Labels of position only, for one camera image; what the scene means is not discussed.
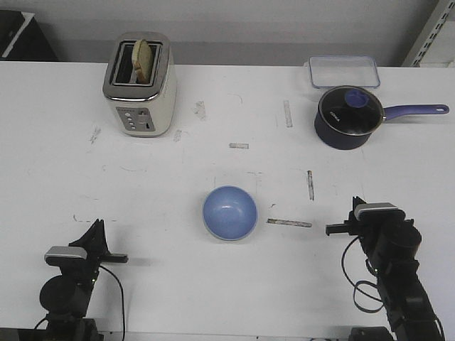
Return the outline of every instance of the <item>bread slice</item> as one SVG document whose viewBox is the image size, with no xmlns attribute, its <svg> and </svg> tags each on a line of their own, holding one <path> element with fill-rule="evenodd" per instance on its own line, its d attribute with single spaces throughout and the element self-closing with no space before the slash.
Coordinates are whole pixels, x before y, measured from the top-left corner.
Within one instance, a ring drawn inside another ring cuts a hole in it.
<svg viewBox="0 0 455 341">
<path fill-rule="evenodd" d="M 139 84 L 150 83 L 153 53 L 145 39 L 138 40 L 134 43 L 131 59 L 137 82 Z"/>
</svg>

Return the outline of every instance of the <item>black cable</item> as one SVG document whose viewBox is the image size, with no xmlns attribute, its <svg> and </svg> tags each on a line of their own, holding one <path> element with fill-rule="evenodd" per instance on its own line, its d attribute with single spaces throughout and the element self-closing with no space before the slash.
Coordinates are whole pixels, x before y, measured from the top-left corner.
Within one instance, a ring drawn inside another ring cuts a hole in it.
<svg viewBox="0 0 455 341">
<path fill-rule="evenodd" d="M 40 322 L 36 323 L 36 326 L 34 327 L 33 330 L 37 330 L 38 327 L 40 326 L 41 323 L 43 323 L 44 321 L 46 321 L 46 318 L 42 319 Z"/>
<path fill-rule="evenodd" d="M 32 329 L 31 331 L 31 335 L 30 335 L 30 341 L 33 341 L 33 339 L 35 338 L 35 331 L 38 329 L 38 327 L 41 325 L 41 323 L 43 323 L 44 321 L 46 321 L 46 318 L 43 318 L 42 320 L 40 320 L 40 322 L 36 323 L 36 326 L 34 327 L 34 329 Z"/>
<path fill-rule="evenodd" d="M 125 340 L 125 332 L 126 332 L 126 323 L 125 323 L 125 299 L 124 299 L 124 294 L 123 294 L 123 286 L 122 284 L 120 283 L 120 280 L 118 279 L 117 276 L 115 276 L 115 274 L 110 271 L 109 269 L 105 268 L 103 265 L 100 265 L 100 268 L 103 269 L 104 271 L 108 272 L 109 274 L 112 275 L 112 277 L 115 278 L 115 280 L 117 281 L 117 283 L 119 284 L 119 287 L 120 287 L 120 293 L 122 295 L 122 341 Z"/>
<path fill-rule="evenodd" d="M 436 322 L 438 323 L 439 331 L 441 332 L 443 341 L 446 341 L 446 336 L 444 335 L 444 329 L 442 328 L 441 320 L 438 317 L 436 317 Z"/>
<path fill-rule="evenodd" d="M 359 289 L 358 285 L 355 285 L 354 282 L 350 279 L 348 273 L 346 272 L 346 268 L 344 266 L 344 259 L 346 257 L 346 253 L 348 252 L 349 248 L 351 247 L 352 244 L 354 244 L 356 241 L 358 241 L 360 237 L 357 236 L 356 238 L 354 238 L 349 244 L 348 246 L 344 249 L 343 251 L 343 255 L 341 256 L 341 269 L 343 270 L 343 274 L 344 276 L 346 277 L 346 279 L 348 280 L 348 282 L 354 287 L 354 293 L 355 291 L 358 291 L 359 293 L 362 293 L 363 295 L 371 298 L 372 300 L 375 300 L 377 302 L 381 302 L 382 303 L 382 300 L 380 298 L 377 298 L 375 296 L 371 296 L 369 293 L 366 293 L 365 291 L 363 291 L 362 289 Z"/>
<path fill-rule="evenodd" d="M 368 309 L 368 308 L 365 308 L 365 307 L 361 306 L 360 304 L 358 304 L 357 301 L 355 300 L 355 292 L 360 290 L 358 287 L 361 286 L 362 284 L 366 285 L 366 286 L 371 286 L 372 288 L 374 288 L 376 290 L 378 289 L 378 286 L 376 284 L 370 282 L 370 281 L 359 281 L 359 282 L 357 282 L 355 284 L 355 286 L 354 286 L 354 292 L 353 292 L 354 305 L 357 307 L 358 310 L 363 311 L 364 313 L 368 313 L 368 314 L 377 313 L 379 310 L 382 309 L 384 304 L 381 304 L 381 306 L 379 308 L 376 308 L 376 309 Z"/>
</svg>

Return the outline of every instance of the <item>tabletop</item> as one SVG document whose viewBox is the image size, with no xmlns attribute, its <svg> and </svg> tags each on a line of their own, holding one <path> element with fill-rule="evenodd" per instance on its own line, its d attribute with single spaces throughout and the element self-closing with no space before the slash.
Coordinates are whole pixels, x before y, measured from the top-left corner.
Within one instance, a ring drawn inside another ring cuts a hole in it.
<svg viewBox="0 0 455 341">
<path fill-rule="evenodd" d="M 354 325 L 388 326 L 384 310 L 365 314 L 352 302 L 340 266 L 352 237 L 325 235 L 359 195 L 415 219 L 417 273 L 455 340 L 453 113 L 395 119 L 362 147 L 340 151 L 314 131 L 321 92 L 304 67 L 176 65 L 170 129 L 137 138 L 120 131 L 108 107 L 105 70 L 0 63 L 2 327 L 32 328 L 46 314 L 39 292 L 59 270 L 43 255 L 97 218 L 110 251 L 130 258 L 108 265 L 125 289 L 130 332 L 346 337 Z M 384 107 L 455 108 L 453 69 L 379 74 L 374 93 Z M 204 198 L 221 185 L 243 188 L 257 204 L 257 226 L 240 241 L 216 239 L 203 224 Z M 346 268 L 371 279 L 357 244 Z M 121 329 L 109 275 L 100 275 L 87 316 L 100 330 Z"/>
</svg>

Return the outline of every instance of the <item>saucepan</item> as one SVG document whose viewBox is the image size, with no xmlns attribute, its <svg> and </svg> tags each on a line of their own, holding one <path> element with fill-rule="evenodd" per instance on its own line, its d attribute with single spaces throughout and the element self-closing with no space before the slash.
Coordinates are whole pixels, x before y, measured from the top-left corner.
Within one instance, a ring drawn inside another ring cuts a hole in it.
<svg viewBox="0 0 455 341">
<path fill-rule="evenodd" d="M 334 87 L 319 100 L 314 120 L 316 133 L 329 146 L 362 146 L 381 123 L 410 114 L 447 114 L 445 104 L 400 105 L 383 108 L 375 95 L 354 86 Z"/>
</svg>

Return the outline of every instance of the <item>toaster control panel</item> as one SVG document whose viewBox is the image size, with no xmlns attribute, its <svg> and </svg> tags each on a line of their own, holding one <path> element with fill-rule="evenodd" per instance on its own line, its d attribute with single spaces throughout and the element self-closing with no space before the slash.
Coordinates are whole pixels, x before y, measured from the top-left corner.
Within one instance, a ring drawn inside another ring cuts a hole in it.
<svg viewBox="0 0 455 341">
<path fill-rule="evenodd" d="M 155 131 L 149 109 L 127 107 L 117 107 L 116 109 L 127 131 Z"/>
</svg>

